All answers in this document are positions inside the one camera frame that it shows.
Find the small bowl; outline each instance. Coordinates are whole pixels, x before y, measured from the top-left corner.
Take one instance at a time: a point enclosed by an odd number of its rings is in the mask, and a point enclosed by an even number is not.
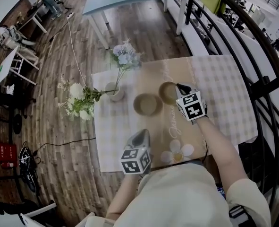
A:
[[[167,81],[165,83],[162,83],[159,87],[158,94],[159,97],[162,99],[162,101],[165,104],[168,105],[175,105],[177,98],[176,90],[175,90],[176,84],[171,81]]]
[[[162,102],[153,94],[142,93],[134,99],[133,107],[135,112],[140,115],[152,116],[160,111]]]

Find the white vase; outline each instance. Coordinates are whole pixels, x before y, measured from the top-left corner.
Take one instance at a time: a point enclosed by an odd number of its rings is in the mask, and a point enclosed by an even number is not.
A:
[[[105,88],[105,91],[112,91],[115,89],[115,82],[109,82],[107,85],[106,85],[106,88]],[[117,102],[119,100],[121,100],[125,94],[124,90],[119,86],[117,85],[116,86],[116,91],[115,92],[108,92],[106,93],[108,95],[108,97],[114,101],[114,102]]]

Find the white sleeve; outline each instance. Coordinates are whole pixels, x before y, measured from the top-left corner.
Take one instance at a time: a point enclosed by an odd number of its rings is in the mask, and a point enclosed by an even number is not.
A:
[[[233,183],[226,194],[229,208],[242,205],[258,227],[271,226],[271,212],[268,203],[257,184],[249,179]]]

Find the black and white marker cube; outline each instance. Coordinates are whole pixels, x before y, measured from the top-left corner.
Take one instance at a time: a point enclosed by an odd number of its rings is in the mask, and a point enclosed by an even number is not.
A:
[[[205,116],[205,108],[200,91],[196,91],[176,100],[179,111],[188,121]]]
[[[119,161],[125,174],[143,174],[151,164],[147,147],[126,148]]]

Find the power strip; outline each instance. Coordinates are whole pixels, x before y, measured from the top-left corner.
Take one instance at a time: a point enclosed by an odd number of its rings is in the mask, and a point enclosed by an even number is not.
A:
[[[69,20],[69,19],[71,19],[73,16],[74,16],[74,12],[69,13],[69,15],[67,16],[67,19]]]

